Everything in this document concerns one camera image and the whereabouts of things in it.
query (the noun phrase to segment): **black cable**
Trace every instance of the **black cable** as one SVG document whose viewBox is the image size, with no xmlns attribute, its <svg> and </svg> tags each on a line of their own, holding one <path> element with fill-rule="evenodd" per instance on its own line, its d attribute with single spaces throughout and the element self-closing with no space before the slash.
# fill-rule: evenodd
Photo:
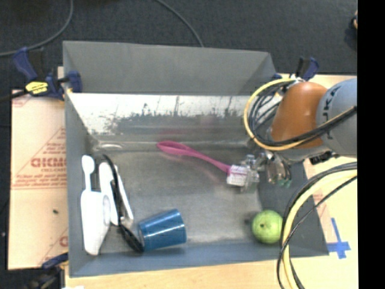
<svg viewBox="0 0 385 289">
<path fill-rule="evenodd" d="M 54 35 L 48 37 L 47 39 L 43 40 L 42 42 L 40 43 L 36 43 L 36 44 L 33 44 L 31 46 L 27 46 L 27 50 L 33 50 L 33 49 L 37 49 L 39 47 L 42 47 L 48 43 L 50 43 L 51 41 L 55 40 L 58 36 L 60 36 L 64 30 L 68 27 L 69 23 L 71 22 L 72 20 L 72 16 L 73 16 L 73 0 L 69 0 L 70 1 L 70 10 L 69 10 L 69 14 L 68 14 L 68 17 L 66 19 L 66 22 L 64 23 L 64 25 L 60 28 L 60 30 L 58 32 L 56 32 Z M 7 56 L 10 56 L 10 55 L 13 55 L 17 52 L 17 50 L 12 50 L 12 51 L 5 51 L 5 52 L 0 52 L 0 58 L 1 57 L 7 57 Z"/>
<path fill-rule="evenodd" d="M 107 164 L 112 171 L 113 181 L 111 183 L 111 188 L 118 214 L 118 227 L 120 228 L 122 236 L 126 240 L 127 244 L 137 253 L 143 253 L 144 246 L 141 244 L 135 234 L 122 223 L 122 196 L 120 195 L 119 191 L 119 179 L 115 165 L 107 155 L 103 154 L 103 157 L 107 160 Z"/>
<path fill-rule="evenodd" d="M 163 5 L 166 9 L 168 9 L 169 11 L 171 11 L 175 16 L 177 16 L 188 28 L 189 30 L 192 32 L 192 34 L 194 35 L 194 37 L 196 38 L 196 40 L 198 41 L 199 45 L 201 47 L 205 47 L 203 45 L 203 42 L 201 41 L 199 35 L 197 34 L 197 32 L 195 31 L 195 29 L 193 28 L 193 26 L 191 26 L 191 24 L 178 12 L 176 11 L 174 8 L 172 8 L 171 6 L 169 6 L 166 2 L 164 2 L 163 0 L 154 0 L 156 1 L 157 3 L 160 3 L 161 5 Z"/>
<path fill-rule="evenodd" d="M 277 277 L 278 277 L 278 281 L 279 281 L 279 284 L 280 284 L 280 287 L 282 289 L 285 289 L 285 287 L 283 286 L 282 284 L 282 281 L 280 279 L 280 266 L 281 266 L 281 261 L 283 259 L 283 253 L 285 252 L 287 246 L 289 245 L 289 242 L 291 240 L 291 238 L 293 237 L 293 235 L 295 234 L 295 232 L 297 231 L 297 229 L 300 227 L 300 225 L 309 217 L 309 215 L 311 215 L 321 204 L 323 204 L 327 199 L 329 199 L 330 197 L 332 197 L 332 195 L 334 195 L 335 193 L 337 193 L 339 190 L 341 190 L 342 188 L 344 188 L 345 186 L 351 184 L 354 180 L 357 179 L 357 175 L 350 178 L 349 180 L 345 181 L 344 183 L 342 183 L 341 185 L 339 185 L 338 187 L 336 187 L 334 190 L 332 190 L 331 192 L 329 192 L 329 194 L 327 194 L 325 197 L 323 197 L 312 209 L 310 209 L 298 222 L 297 224 L 292 228 L 291 232 L 289 233 L 287 239 L 285 240 L 285 242 L 282 244 L 282 248 L 280 250 L 280 253 L 279 253 L 279 257 L 278 257 L 278 261 L 277 261 Z M 299 281 L 299 278 L 298 278 L 298 275 L 296 274 L 295 270 L 294 270 L 294 266 L 292 265 L 291 263 L 291 267 L 293 269 L 293 274 L 294 274 L 294 279 L 296 280 L 296 283 L 298 285 L 298 287 L 300 289 L 303 289 L 303 285 L 300 283 Z"/>
<path fill-rule="evenodd" d="M 6 96 L 2 96 L 0 98 L 0 104 L 3 103 L 3 102 L 9 102 L 10 100 L 12 100 L 14 98 L 18 98 L 19 96 L 26 95 L 27 93 L 28 92 L 26 90 L 22 90 L 22 91 L 15 92 L 15 93 L 12 93 L 12 94 L 9 94 L 9 95 L 6 95 Z"/>
<path fill-rule="evenodd" d="M 284 212 L 283 214 L 283 221 L 282 221 L 282 228 L 285 227 L 286 225 L 286 219 L 291 211 L 291 208 L 292 206 L 294 206 L 294 204 L 297 202 L 297 200 L 308 190 L 310 189 L 314 184 L 316 184 L 319 180 L 321 180 L 322 178 L 324 178 L 325 176 L 327 175 L 331 175 L 333 173 L 337 173 L 337 172 L 343 172 L 343 171 L 346 171 L 346 170 L 354 170 L 354 169 L 357 169 L 357 162 L 352 162 L 352 163 L 346 163 L 346 164 L 342 164 L 342 165 L 339 165 L 339 166 L 336 166 L 336 167 L 333 167 L 331 169 L 328 169 L 324 172 L 321 172 L 313 177 L 311 177 L 293 196 L 292 198 L 290 199 L 289 203 L 287 204 L 286 206 L 286 211 Z M 280 241 L 279 243 L 282 245 L 283 244 L 283 240 L 282 240 L 282 236 L 280 237 Z"/>
</svg>

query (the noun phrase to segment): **blue tape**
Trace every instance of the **blue tape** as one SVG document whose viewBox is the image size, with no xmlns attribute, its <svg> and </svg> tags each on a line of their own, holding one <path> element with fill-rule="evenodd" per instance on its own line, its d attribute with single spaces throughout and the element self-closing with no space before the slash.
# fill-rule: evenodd
<svg viewBox="0 0 385 289">
<path fill-rule="evenodd" d="M 345 259 L 346 256 L 346 251 L 351 250 L 349 243 L 346 241 L 342 241 L 341 237 L 339 235 L 338 229 L 337 229 L 337 223 L 336 220 L 332 217 L 331 218 L 331 223 L 333 224 L 334 231 L 337 236 L 337 242 L 335 243 L 327 243 L 327 249 L 329 252 L 337 252 L 338 258 L 339 259 Z"/>
</svg>

